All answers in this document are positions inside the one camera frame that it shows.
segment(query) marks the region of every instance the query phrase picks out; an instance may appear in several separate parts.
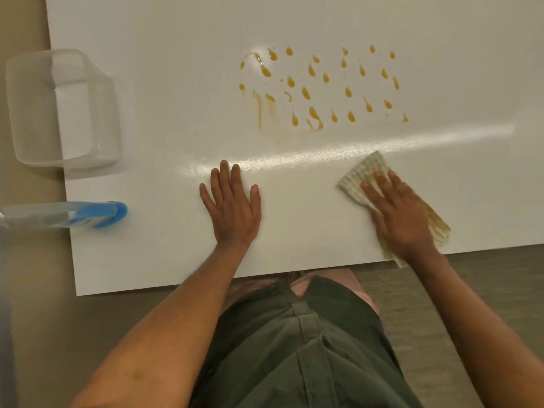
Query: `person's left hand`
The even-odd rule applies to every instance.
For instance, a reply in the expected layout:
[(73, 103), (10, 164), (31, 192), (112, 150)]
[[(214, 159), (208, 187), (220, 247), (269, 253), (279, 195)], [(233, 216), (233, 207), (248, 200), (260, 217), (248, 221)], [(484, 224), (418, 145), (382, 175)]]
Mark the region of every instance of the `person's left hand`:
[(233, 165), (230, 178), (228, 171), (226, 160), (221, 161), (220, 170), (212, 169), (210, 183), (215, 203), (203, 183), (200, 184), (200, 197), (212, 218), (218, 244), (242, 243), (249, 247), (261, 224), (259, 187), (256, 184), (251, 187), (248, 201), (241, 182), (240, 166)]

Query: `white table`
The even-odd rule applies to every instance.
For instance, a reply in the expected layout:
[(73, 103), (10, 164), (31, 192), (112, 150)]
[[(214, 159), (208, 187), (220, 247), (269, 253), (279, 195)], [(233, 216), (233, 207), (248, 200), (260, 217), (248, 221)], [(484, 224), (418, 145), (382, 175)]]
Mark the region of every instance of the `white table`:
[[(47, 0), (52, 48), (88, 54), (115, 79), (121, 111), (123, 160), (66, 178), (68, 200), (129, 206), (119, 225), (72, 231), (77, 294), (176, 284), (194, 271), (214, 246), (198, 184), (223, 158), (241, 164), (245, 184), (258, 183), (263, 198), (261, 232), (237, 276), (382, 260), (367, 214), (335, 188), (374, 150), (452, 227), (445, 252), (544, 243), (543, 6), (544, 0)], [(345, 69), (341, 47), (349, 49)], [(240, 70), (252, 51), (272, 77), (252, 56)], [(307, 72), (312, 54), (321, 59), (314, 78)], [(296, 88), (280, 82), (287, 75)], [(264, 107), (262, 130), (252, 88), (276, 98), (278, 116)], [(284, 90), (293, 93), (297, 128)], [(309, 105), (324, 130), (309, 131)], [(401, 122), (403, 112), (409, 123)]]

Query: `clear plastic container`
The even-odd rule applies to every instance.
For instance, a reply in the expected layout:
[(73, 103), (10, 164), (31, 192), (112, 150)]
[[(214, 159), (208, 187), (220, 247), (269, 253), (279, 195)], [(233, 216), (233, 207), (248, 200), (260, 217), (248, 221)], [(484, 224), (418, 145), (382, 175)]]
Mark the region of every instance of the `clear plastic container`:
[(28, 53), (6, 65), (17, 159), (30, 166), (84, 168), (121, 157), (113, 81), (75, 49)]
[(62, 227), (106, 227), (127, 214), (121, 202), (58, 202), (0, 207), (0, 227), (57, 229)]

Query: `brown floor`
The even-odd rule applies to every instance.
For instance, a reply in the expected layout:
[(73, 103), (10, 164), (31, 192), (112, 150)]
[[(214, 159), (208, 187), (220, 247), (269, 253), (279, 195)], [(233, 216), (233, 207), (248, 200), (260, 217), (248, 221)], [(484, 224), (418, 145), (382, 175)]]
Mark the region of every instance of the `brown floor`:
[[(0, 0), (0, 204), (65, 199), (59, 172), (32, 170), (15, 160), (5, 99), (7, 58), (47, 48), (44, 0)], [(7, 315), (3, 313), (5, 294), (11, 305), (19, 406), (68, 406), (100, 360), (171, 288), (77, 298), (66, 232), (8, 232), (4, 236), (6, 249), (0, 249), (0, 255), (6, 256), (0, 256), (0, 408), (12, 407), (7, 359), (11, 349), (5, 336), (9, 330), (2, 326)], [(541, 357), (543, 257), (544, 246), (452, 256), (461, 276)], [(357, 269), (359, 281), (381, 307), (406, 377), (425, 405), (481, 406), (414, 275), (393, 269), (390, 263)]]

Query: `person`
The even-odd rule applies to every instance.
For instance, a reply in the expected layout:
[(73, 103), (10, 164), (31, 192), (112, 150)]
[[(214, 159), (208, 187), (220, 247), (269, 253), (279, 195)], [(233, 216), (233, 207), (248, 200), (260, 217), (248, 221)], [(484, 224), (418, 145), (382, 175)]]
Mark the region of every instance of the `person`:
[[(542, 362), (435, 248), (421, 199), (388, 177), (376, 175), (383, 196), (362, 183), (378, 235), (425, 287), (483, 404), (543, 407)], [(240, 167), (230, 172), (226, 161), (211, 172), (211, 192), (214, 200), (200, 185), (214, 251), (119, 342), (73, 408), (421, 407), (349, 270), (233, 292), (261, 195), (253, 185), (247, 199)]]

